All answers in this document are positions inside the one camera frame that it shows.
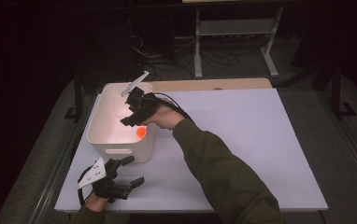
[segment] white table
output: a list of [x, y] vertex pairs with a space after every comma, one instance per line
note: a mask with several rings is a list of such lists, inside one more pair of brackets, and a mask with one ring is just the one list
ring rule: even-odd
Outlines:
[[[165, 93], [175, 99], [201, 129], [217, 134], [260, 176], [277, 197], [281, 211], [310, 212], [328, 208], [275, 89]], [[100, 157], [86, 139], [88, 126], [89, 123], [55, 205], [58, 211], [75, 213], [79, 210], [77, 181], [83, 170]], [[117, 181], [127, 182], [141, 176], [145, 176], [146, 181], [132, 191], [128, 200], [109, 204], [107, 210], [123, 213], [213, 211], [168, 130], [158, 129], [149, 161], [121, 167], [118, 174]], [[91, 187], [85, 188], [84, 195], [90, 190]]]

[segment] orange ball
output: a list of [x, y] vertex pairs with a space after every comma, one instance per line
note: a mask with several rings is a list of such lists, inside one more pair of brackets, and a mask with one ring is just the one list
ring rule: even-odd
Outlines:
[[146, 136], [147, 128], [146, 127], [139, 127], [136, 131], [137, 137], [143, 138]]

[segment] black cable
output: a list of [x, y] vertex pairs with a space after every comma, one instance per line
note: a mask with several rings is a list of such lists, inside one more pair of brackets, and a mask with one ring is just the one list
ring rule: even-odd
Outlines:
[[[215, 50], [212, 50], [210, 53], [213, 55], [214, 58], [220, 60], [220, 59], [224, 59], [226, 60], [227, 63], [212, 59], [211, 57], [207, 56], [205, 53], [200, 53], [201, 57], [205, 60], [206, 63], [208, 63], [210, 66], [216, 67], [216, 68], [228, 68], [234, 65], [237, 65], [239, 63], [239, 60], [236, 56], [239, 55], [246, 55], [246, 54], [250, 54], [253, 53], [255, 50], [258, 50], [260, 47], [264, 46], [266, 44], [266, 38], [269, 37], [269, 35], [265, 35], [262, 37], [262, 44], [257, 45], [256, 47], [246, 51], [246, 52], [242, 52], [242, 53], [237, 53], [238, 48], [240, 48], [241, 46], [244, 46], [244, 43], [241, 44], [237, 44], [236, 46], [234, 46], [235, 49], [228, 51], [228, 52], [224, 52], [223, 50], [219, 50], [220, 52], [223, 53], [223, 55], [219, 55], [217, 52], [213, 52]], [[224, 43], [221, 42], [220, 40], [220, 47], [227, 47]], [[232, 62], [231, 60], [229, 60], [229, 57], [233, 57], [235, 60]]]
[[[190, 74], [191, 79], [193, 79], [193, 72], [190, 69], [187, 68], [187, 66], [190, 64], [192, 59], [193, 59], [193, 54], [190, 57], [190, 59], [184, 65], [180, 65], [180, 64], [177, 64], [177, 63], [147, 63], [147, 65], [151, 66], [153, 68], [157, 68], [157, 69], [163, 70], [163, 71], [178, 71], [180, 69], [184, 69]], [[162, 68], [162, 67], [159, 67], [159, 66], [155, 66], [155, 64], [173, 65], [173, 66], [177, 66], [178, 68], [166, 69], [166, 68]]]
[[181, 106], [179, 106], [179, 104], [170, 96], [168, 96], [167, 94], [164, 94], [164, 93], [161, 93], [161, 92], [155, 92], [154, 93], [155, 95], [163, 95], [167, 98], [169, 98], [169, 100], [173, 101], [173, 103], [175, 103], [175, 105], [178, 107], [178, 108], [181, 108]]
[[189, 36], [188, 39], [190, 39], [190, 43], [186, 44], [184, 47], [181, 47], [179, 49], [175, 50], [176, 54], [179, 54], [181, 51], [188, 49], [190, 47], [192, 47], [195, 44], [195, 38], [193, 36]]
[[182, 115], [185, 119], [190, 119], [193, 122], [193, 119], [181, 107], [179, 107], [179, 105], [173, 105], [173, 104], [171, 104], [171, 103], [169, 103], [169, 102], [167, 102], [165, 100], [159, 99], [159, 98], [154, 99], [154, 98], [148, 98], [148, 97], [136, 97], [136, 98], [133, 98], [133, 99], [153, 101], [153, 102], [158, 103], [160, 105], [166, 105], [166, 106], [172, 108], [173, 110], [175, 110], [176, 112], [180, 113], [180, 115]]
[[152, 73], [152, 79], [151, 79], [150, 81], [153, 81], [156, 77], [159, 77], [159, 79], [162, 81], [162, 77], [156, 74], [156, 70], [155, 70], [154, 67], [149, 66], [149, 65], [146, 65], [146, 66], [148, 66], [149, 68], [151, 68], [152, 71], [153, 71], [153, 73]]
[[[92, 169], [92, 166], [86, 168], [86, 169], [82, 172], [82, 174], [81, 174], [80, 177], [79, 177], [78, 183], [82, 180], [82, 178], [86, 175], [86, 173], [87, 173], [89, 170], [91, 170], [91, 169]], [[80, 203], [80, 205], [84, 205], [86, 200], [83, 199], [82, 189], [78, 189], [78, 194], [79, 194], [79, 203]]]

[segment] plastic container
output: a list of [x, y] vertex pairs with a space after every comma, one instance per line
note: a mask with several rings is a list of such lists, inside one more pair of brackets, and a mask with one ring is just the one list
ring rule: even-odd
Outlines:
[[[149, 83], [137, 86], [145, 93], [152, 91]], [[152, 155], [156, 125], [131, 127], [121, 123], [121, 119], [133, 114], [125, 103], [128, 95], [121, 97], [127, 87], [127, 83], [110, 83], [103, 88], [87, 138], [105, 160], [134, 156], [135, 162], [145, 162]]]

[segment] forearm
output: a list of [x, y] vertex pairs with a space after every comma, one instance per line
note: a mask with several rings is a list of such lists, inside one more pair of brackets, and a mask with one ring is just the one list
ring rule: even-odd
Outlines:
[[189, 120], [180, 122], [173, 135], [224, 223], [284, 223], [278, 202], [263, 181], [217, 135], [199, 130]]

